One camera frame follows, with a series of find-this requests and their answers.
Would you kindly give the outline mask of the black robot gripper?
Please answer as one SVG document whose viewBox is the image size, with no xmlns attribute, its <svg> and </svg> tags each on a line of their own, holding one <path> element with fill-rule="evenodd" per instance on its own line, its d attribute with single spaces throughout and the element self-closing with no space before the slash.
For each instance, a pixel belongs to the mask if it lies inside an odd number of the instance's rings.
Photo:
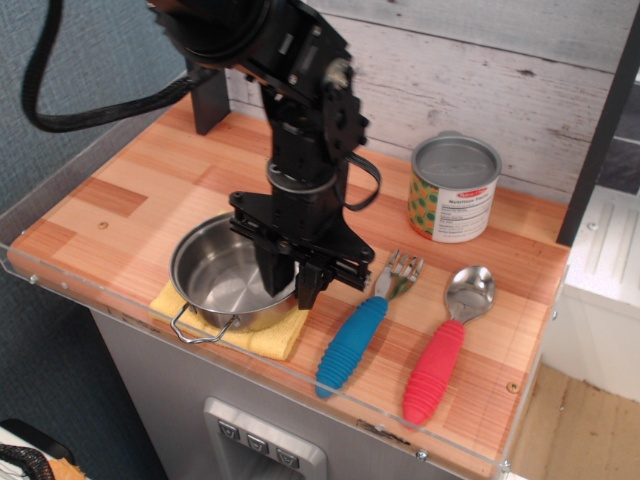
<svg viewBox="0 0 640 480">
<path fill-rule="evenodd" d="M 277 187 L 271 194 L 236 191 L 229 202 L 232 229 L 254 242 L 263 286 L 271 297 L 296 284 L 298 308 L 311 310 L 332 281 L 358 290 L 367 285 L 374 251 L 347 225 L 332 187 L 318 193 Z"/>
</svg>

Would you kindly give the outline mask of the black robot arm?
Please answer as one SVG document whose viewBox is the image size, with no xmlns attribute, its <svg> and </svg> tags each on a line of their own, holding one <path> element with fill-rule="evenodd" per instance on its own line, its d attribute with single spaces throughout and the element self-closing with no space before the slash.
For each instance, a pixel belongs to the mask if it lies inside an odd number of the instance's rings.
<svg viewBox="0 0 640 480">
<path fill-rule="evenodd" d="M 237 191 L 233 229 L 251 239 L 266 291 L 293 285 L 308 310 L 333 281 L 363 288 L 374 253 L 346 223 L 348 171 L 367 119 L 346 41 L 301 1 L 155 1 L 193 64 L 257 82 L 272 131 L 267 194 Z"/>
</svg>

